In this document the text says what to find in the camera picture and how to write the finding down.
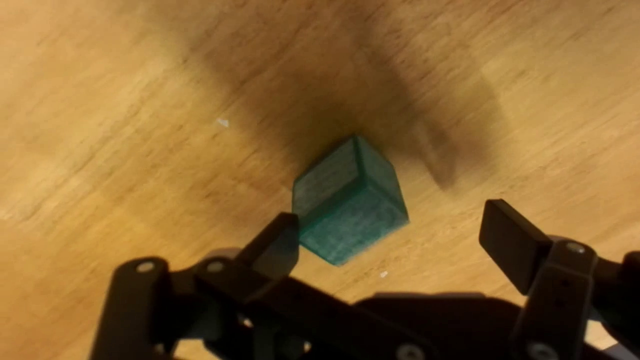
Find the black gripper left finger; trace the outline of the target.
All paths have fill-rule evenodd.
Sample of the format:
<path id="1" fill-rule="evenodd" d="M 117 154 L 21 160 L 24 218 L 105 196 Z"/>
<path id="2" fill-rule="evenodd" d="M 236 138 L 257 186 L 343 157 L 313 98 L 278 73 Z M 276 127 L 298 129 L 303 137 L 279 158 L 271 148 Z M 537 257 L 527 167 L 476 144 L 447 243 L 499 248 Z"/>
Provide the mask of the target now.
<path id="1" fill-rule="evenodd" d="M 196 266 L 196 291 L 243 313 L 274 313 L 288 304 L 300 283 L 290 277 L 298 264 L 300 222 L 278 214 L 236 257 L 213 257 Z"/>

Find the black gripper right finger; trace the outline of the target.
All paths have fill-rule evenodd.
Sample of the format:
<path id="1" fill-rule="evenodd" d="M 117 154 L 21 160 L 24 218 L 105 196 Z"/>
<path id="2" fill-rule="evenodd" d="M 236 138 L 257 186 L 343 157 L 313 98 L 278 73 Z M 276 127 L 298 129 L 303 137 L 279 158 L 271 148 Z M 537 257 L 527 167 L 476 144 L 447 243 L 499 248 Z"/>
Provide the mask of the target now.
<path id="1" fill-rule="evenodd" d="M 512 331 L 519 360 L 578 360 L 593 291 L 595 253 L 552 241 L 505 200 L 484 205 L 480 246 L 526 297 Z"/>

